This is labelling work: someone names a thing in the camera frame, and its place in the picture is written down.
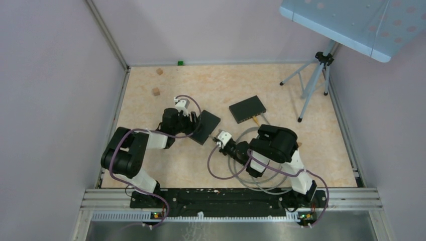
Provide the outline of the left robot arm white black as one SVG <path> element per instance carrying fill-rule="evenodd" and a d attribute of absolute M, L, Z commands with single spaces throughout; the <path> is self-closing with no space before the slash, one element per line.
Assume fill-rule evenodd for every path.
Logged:
<path fill-rule="evenodd" d="M 156 207 L 161 201 L 160 184 L 142 168 L 148 149 L 168 149 L 177 134 L 190 137 L 201 126 L 201 116 L 194 111 L 185 115 L 184 111 L 167 108 L 162 122 L 156 130 L 138 130 L 119 127 L 102 154 L 101 167 L 111 171 L 115 180 L 133 186 L 142 194 L 142 201 L 148 207 Z"/>

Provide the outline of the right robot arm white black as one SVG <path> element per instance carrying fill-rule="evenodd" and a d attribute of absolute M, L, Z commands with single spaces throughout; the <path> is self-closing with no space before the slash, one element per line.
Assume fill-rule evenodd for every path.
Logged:
<path fill-rule="evenodd" d="M 288 128 L 261 125 L 247 129 L 241 136 L 254 131 L 257 136 L 249 142 L 237 142 L 226 131 L 220 131 L 214 141 L 220 153 L 244 166 L 253 182 L 263 176 L 271 161 L 278 163 L 280 169 L 269 167 L 269 170 L 288 177 L 295 202 L 308 207 L 315 200 L 317 184 L 301 161 L 297 134 Z"/>

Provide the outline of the black network switch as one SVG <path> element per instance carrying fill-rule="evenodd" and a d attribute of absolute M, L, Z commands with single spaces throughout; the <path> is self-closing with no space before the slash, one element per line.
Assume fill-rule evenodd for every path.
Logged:
<path fill-rule="evenodd" d="M 245 122 L 266 112 L 266 107 L 255 95 L 229 106 L 229 110 L 237 124 Z"/>
<path fill-rule="evenodd" d="M 219 125 L 221 119 L 207 110 L 203 110 L 198 119 L 200 120 L 200 127 L 190 138 L 203 145 Z"/>

